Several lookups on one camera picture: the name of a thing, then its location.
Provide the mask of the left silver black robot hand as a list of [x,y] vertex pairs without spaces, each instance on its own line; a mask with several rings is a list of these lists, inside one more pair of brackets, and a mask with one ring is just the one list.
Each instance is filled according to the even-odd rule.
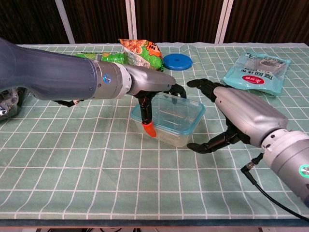
[[142,66],[126,65],[132,78],[129,95],[138,99],[141,112],[141,123],[144,131],[156,137],[152,123],[152,98],[159,92],[187,98],[185,89],[176,83],[174,77]]

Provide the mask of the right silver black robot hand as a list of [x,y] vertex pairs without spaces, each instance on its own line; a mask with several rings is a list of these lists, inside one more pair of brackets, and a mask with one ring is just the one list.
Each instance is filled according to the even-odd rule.
[[211,153],[238,141],[260,147],[272,132],[287,127],[288,118],[285,115],[252,93],[205,78],[191,80],[187,85],[201,90],[226,118],[226,131],[207,143],[187,144],[197,153]]

